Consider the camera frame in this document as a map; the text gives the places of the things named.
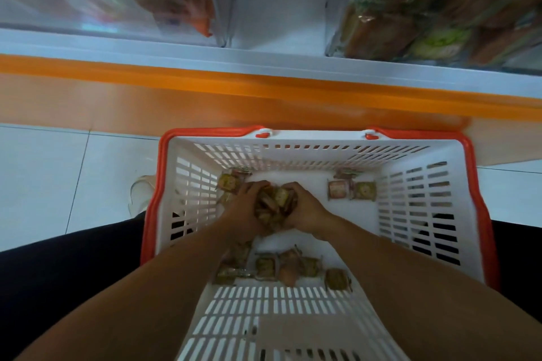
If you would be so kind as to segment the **person's left hand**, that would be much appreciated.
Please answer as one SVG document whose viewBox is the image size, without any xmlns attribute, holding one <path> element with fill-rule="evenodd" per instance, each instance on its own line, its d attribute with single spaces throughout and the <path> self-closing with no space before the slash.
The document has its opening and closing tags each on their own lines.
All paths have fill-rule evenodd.
<svg viewBox="0 0 542 361">
<path fill-rule="evenodd" d="M 255 216 L 255 205 L 241 205 L 238 192 L 218 219 L 218 227 L 230 243 L 244 243 L 265 235 L 265 228 Z"/>
</svg>

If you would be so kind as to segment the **person's right hand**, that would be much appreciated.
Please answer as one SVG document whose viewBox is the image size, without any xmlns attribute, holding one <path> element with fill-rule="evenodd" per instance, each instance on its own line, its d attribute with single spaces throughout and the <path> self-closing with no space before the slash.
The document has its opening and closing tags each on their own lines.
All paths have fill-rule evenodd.
<svg viewBox="0 0 542 361">
<path fill-rule="evenodd" d="M 288 229 L 296 229 L 310 234 L 318 240 L 328 241 L 334 221 L 335 215 L 326 210 L 311 194 L 311 212 L 309 214 L 290 214 L 285 224 Z"/>
</svg>

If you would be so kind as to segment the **clump of brown snack packets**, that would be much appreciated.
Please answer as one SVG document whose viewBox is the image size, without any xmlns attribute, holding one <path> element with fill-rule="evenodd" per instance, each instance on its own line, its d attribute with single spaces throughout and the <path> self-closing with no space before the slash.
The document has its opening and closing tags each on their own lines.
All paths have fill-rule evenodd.
<svg viewBox="0 0 542 361">
<path fill-rule="evenodd" d="M 266 235 L 288 229 L 285 222 L 294 211 L 298 196 L 293 189 L 284 186 L 266 186 L 258 194 L 255 216 L 265 228 Z"/>
</svg>

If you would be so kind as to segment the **person's right forearm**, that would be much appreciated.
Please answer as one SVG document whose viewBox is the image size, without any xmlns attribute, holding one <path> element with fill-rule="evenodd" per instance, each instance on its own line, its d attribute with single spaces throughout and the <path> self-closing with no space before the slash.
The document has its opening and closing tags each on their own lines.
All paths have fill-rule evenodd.
<svg viewBox="0 0 542 361">
<path fill-rule="evenodd" d="M 335 215 L 322 234 L 412 361 L 542 361 L 542 323 L 496 290 Z"/>
</svg>

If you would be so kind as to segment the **person's left forearm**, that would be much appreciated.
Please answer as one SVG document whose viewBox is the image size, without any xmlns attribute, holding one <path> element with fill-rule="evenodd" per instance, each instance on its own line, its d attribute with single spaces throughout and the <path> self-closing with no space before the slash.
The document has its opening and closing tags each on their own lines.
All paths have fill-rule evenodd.
<svg viewBox="0 0 542 361">
<path fill-rule="evenodd" d="M 262 232 L 256 219 L 219 219 L 61 319 L 15 361 L 174 361 L 200 295 L 236 242 Z"/>
</svg>

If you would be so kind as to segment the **loose small sandwich packets group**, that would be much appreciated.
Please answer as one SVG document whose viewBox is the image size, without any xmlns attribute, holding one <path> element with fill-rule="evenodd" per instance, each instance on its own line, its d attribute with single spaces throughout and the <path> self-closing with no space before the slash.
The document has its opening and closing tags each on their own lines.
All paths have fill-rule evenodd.
<svg viewBox="0 0 542 361">
<path fill-rule="evenodd" d="M 358 175 L 359 172 L 355 170 L 338 169 L 333 179 L 327 180 L 328 200 L 375 201 L 376 183 L 355 180 Z M 323 276 L 328 289 L 350 288 L 351 281 L 345 270 L 324 270 L 321 257 L 306 256 L 297 245 L 281 252 L 255 252 L 254 262 L 249 265 L 252 247 L 253 240 L 234 244 L 222 259 L 213 284 L 233 285 L 240 279 L 254 279 L 261 282 L 278 281 L 286 287 L 295 287 L 301 278 L 316 279 Z"/>
</svg>

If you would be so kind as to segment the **white chest freezer orange trim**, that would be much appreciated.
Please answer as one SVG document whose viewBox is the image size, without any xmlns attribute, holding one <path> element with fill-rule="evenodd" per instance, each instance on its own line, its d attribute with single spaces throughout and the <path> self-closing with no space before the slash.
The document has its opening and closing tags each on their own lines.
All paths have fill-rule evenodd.
<svg viewBox="0 0 542 361">
<path fill-rule="evenodd" d="M 501 72 L 330 56 L 347 0 L 234 0 L 225 47 L 0 27 L 0 124 L 462 132 L 479 165 L 542 159 L 542 46 Z"/>
</svg>

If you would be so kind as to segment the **person's white shoe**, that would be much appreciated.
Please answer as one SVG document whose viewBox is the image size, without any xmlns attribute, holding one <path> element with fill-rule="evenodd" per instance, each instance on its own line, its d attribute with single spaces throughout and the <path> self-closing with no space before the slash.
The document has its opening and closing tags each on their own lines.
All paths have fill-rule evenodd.
<svg viewBox="0 0 542 361">
<path fill-rule="evenodd" d="M 131 218 L 146 212 L 157 183 L 156 175 L 144 175 L 135 180 L 130 188 L 128 211 Z"/>
</svg>

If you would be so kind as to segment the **white plastic shopping basket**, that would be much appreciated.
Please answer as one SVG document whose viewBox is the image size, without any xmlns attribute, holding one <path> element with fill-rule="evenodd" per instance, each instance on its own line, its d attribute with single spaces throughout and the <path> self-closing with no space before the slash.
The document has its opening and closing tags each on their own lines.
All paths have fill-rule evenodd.
<svg viewBox="0 0 542 361">
<path fill-rule="evenodd" d="M 254 180 L 245 168 L 221 174 L 234 169 L 249 173 L 248 179 Z M 217 183 L 221 214 L 220 202 L 225 200 Z M 189 229 L 186 235 L 196 231 Z M 178 241 L 182 236 L 176 235 Z M 328 289 L 323 276 L 301 278 L 295 287 L 254 279 L 240 279 L 233 285 L 211 281 L 200 297 L 180 361 L 408 361 L 328 243 L 287 230 L 256 239 L 249 265 L 255 252 L 281 252 L 294 245 L 306 256 L 321 257 L 324 270 L 345 270 L 350 288 Z"/>
</svg>

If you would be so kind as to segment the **person's black trousers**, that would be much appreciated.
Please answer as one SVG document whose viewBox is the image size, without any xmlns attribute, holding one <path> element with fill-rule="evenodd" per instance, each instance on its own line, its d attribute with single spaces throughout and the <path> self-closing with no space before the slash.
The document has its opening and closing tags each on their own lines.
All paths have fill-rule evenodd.
<svg viewBox="0 0 542 361">
<path fill-rule="evenodd" d="M 0 253 L 0 361 L 139 269 L 145 212 Z"/>
</svg>

